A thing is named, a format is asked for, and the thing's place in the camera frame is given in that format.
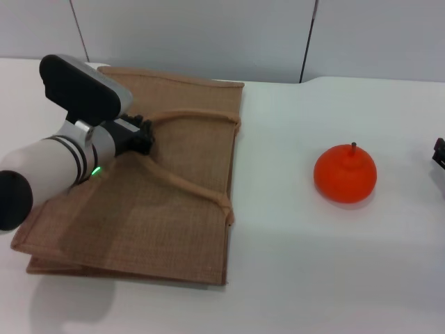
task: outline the toy orange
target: toy orange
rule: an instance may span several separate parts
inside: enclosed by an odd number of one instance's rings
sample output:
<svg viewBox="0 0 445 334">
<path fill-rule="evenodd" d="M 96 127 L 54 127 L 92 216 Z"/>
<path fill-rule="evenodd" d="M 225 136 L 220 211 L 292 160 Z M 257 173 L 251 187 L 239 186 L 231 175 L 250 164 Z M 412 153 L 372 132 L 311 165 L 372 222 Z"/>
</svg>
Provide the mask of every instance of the toy orange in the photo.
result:
<svg viewBox="0 0 445 334">
<path fill-rule="evenodd" d="M 329 199 L 355 203 L 371 194 L 377 181 L 377 169 L 371 156 L 357 144 L 338 145 L 318 158 L 314 181 Z"/>
</svg>

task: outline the folded bag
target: folded bag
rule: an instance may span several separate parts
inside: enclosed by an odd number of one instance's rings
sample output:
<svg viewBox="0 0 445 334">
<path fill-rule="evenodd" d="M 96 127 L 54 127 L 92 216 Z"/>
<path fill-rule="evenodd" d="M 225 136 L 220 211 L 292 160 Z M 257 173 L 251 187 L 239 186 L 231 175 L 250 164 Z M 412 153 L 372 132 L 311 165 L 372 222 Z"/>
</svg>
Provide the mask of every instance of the folded bag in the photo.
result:
<svg viewBox="0 0 445 334">
<path fill-rule="evenodd" d="M 12 249 L 27 272 L 224 285 L 234 139 L 243 83 L 125 67 L 130 115 L 153 122 L 150 156 L 127 152 L 34 209 Z"/>
</svg>

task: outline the black object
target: black object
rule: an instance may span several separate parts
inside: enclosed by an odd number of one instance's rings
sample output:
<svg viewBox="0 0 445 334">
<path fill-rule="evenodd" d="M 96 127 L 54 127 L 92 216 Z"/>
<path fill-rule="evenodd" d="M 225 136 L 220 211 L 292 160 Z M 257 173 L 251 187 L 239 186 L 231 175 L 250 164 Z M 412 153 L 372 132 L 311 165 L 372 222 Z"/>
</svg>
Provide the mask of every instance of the black object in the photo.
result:
<svg viewBox="0 0 445 334">
<path fill-rule="evenodd" d="M 68 122 L 82 120 L 96 127 L 119 116 L 118 94 L 61 57 L 54 54 L 43 57 L 39 71 L 45 95 L 68 111 Z"/>
<path fill-rule="evenodd" d="M 436 145 L 434 145 L 434 155 L 432 159 L 436 161 L 439 166 L 445 169 L 445 141 L 442 138 L 438 138 Z"/>
<path fill-rule="evenodd" d="M 23 223 L 33 208 L 33 192 L 23 175 L 0 172 L 0 230 L 11 231 Z"/>
<path fill-rule="evenodd" d="M 140 115 L 123 115 L 118 120 L 105 122 L 101 126 L 114 140 L 115 156 L 128 150 L 148 155 L 154 144 L 152 122 L 143 121 Z"/>
</svg>

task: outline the white table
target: white table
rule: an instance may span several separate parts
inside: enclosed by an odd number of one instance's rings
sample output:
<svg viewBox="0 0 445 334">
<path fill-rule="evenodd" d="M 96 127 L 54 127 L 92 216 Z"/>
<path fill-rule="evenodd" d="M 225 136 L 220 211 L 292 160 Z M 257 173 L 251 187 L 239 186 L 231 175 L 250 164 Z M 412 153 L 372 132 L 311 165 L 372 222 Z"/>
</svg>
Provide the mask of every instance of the white table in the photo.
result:
<svg viewBox="0 0 445 334">
<path fill-rule="evenodd" d="M 0 61 L 0 157 L 54 133 L 38 61 Z M 245 85 L 225 288 L 25 274 L 0 238 L 2 333 L 445 331 L 445 84 L 320 78 Z M 356 141 L 374 197 L 345 209 L 314 189 L 330 146 Z"/>
</svg>

